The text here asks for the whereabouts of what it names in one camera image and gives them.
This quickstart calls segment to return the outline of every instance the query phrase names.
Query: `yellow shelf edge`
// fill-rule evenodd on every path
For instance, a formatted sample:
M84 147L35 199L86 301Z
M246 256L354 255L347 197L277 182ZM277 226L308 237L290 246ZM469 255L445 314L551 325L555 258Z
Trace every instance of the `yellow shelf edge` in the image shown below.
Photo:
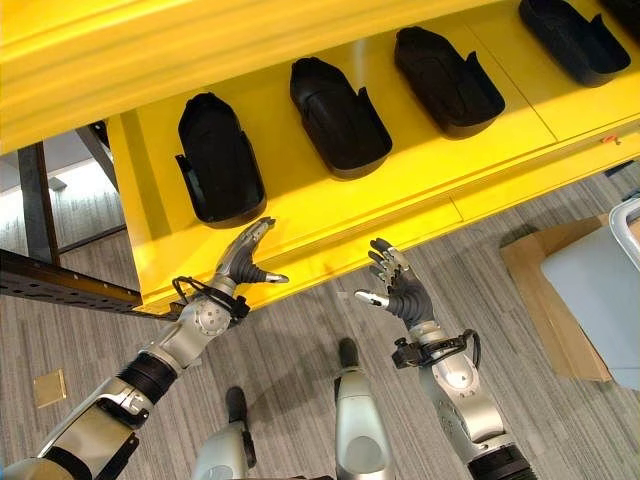
M497 0L7 0L0 153L159 98Z

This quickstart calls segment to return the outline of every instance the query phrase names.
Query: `metal leg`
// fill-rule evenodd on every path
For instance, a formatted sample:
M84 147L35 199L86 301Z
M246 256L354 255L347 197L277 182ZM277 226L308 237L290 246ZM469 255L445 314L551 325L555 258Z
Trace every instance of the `metal leg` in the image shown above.
M230 423L214 433L198 452L192 480L230 480L247 478L247 457L242 432L244 423Z
M82 140L82 143L84 143L85 147L87 147L87 150L89 150L89 153L91 153L94 160L98 162L98 165L100 165L104 171L104 174L113 185L113 188L115 188L116 191L119 191L113 162L111 161L111 158L109 158L109 155L107 155L107 152L102 146L102 141L98 138L95 130L88 126L80 127L76 129L76 133L80 137L80 140Z
M336 394L336 475L338 480L392 480L391 447L365 374L345 371Z
M42 142L18 150L18 169L29 256L59 265Z

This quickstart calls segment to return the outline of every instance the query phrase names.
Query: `robot forearm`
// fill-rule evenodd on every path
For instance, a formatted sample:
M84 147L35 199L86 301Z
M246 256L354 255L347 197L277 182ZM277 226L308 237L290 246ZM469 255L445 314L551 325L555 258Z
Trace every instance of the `robot forearm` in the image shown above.
M417 325L410 334L423 346L445 340L435 321ZM433 354L436 360L439 355L442 353ZM420 367L419 372L442 430L474 479L535 479L529 463L506 431L495 401L482 390L478 369L469 357L456 353Z
M448 338L435 320L431 298L405 256L377 238L369 257L387 294L358 290L358 299L383 308L405 324L412 342L396 341L396 368L419 367L420 382L451 445L477 480L535 478L504 428L494 400L480 386L480 338L473 330ZM470 360L464 351L473 337Z
M231 313L220 303L204 295L192 299L177 322L54 429L38 452L41 465L53 462L73 478L116 478L138 446L134 430L230 322ZM33 466L33 459L27 463ZM7 478L30 478L24 472L14 477L14 469Z
M36 458L14 464L8 480L110 480L116 478L138 445L134 431L154 405L204 351L249 312L233 297L240 283L288 281L253 264L252 253L274 220L266 217L243 231L223 254L210 285L179 277L174 286L185 308L177 322L138 353L114 378L104 382L49 435ZM187 299L180 282L196 294Z

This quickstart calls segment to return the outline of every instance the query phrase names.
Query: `perforated metal beam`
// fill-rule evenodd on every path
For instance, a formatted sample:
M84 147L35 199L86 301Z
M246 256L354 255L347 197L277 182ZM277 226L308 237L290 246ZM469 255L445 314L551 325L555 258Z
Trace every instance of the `perforated metal beam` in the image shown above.
M135 290L6 250L0 250L0 294L166 320L177 319L181 309L172 304L172 311L162 316L136 312L142 298Z

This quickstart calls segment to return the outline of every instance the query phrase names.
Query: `yellow panel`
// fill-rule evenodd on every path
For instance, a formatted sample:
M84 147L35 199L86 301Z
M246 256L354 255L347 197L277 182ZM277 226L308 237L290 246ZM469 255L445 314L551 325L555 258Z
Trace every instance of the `yellow panel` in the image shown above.
M309 245L318 248L323 242L388 223L403 209L489 169L503 168L510 159L553 141L535 112L459 19L446 17L425 26L446 35L463 54L478 51L480 62L505 97L507 109L482 133L462 141L448 140L393 66L394 32L322 52L319 56L339 66L354 87L368 87L394 140L392 154L382 167L358 180L332 178L313 149L289 98L288 63L211 87L233 106L251 139L267 191L266 214L279 222L261 245L262 259ZM167 292L177 275L210 276L222 250L239 232L214 230L196 219L173 158L181 152L178 120L187 99L198 91L109 121L118 184L145 302L156 298L158 292Z
M495 0L4 0L0 153Z
M583 87L557 64L507 0L462 15L558 140L640 113L640 47L594 0L571 3L587 19L603 13L607 27L631 56L631 65L598 88Z
M460 220L460 215L448 197L429 200L388 223L358 231L349 238L321 246L310 245L287 255L262 260L261 267L287 274L290 282L278 285L243 285L238 293L247 297L252 308L259 308L370 263L371 259L367 255L369 241L376 237L385 238L399 248L409 248L454 228ZM280 225L276 224L263 242L269 236L277 234L279 228ZM261 245L256 258L262 257ZM144 305L137 310L162 314L169 310L170 302L177 300L178 295L173 288L167 287L147 296Z
M451 195L465 222L475 221L499 210L537 197L623 161L640 155L640 129L619 141L597 144L572 155L555 155L532 160L501 174L475 182Z

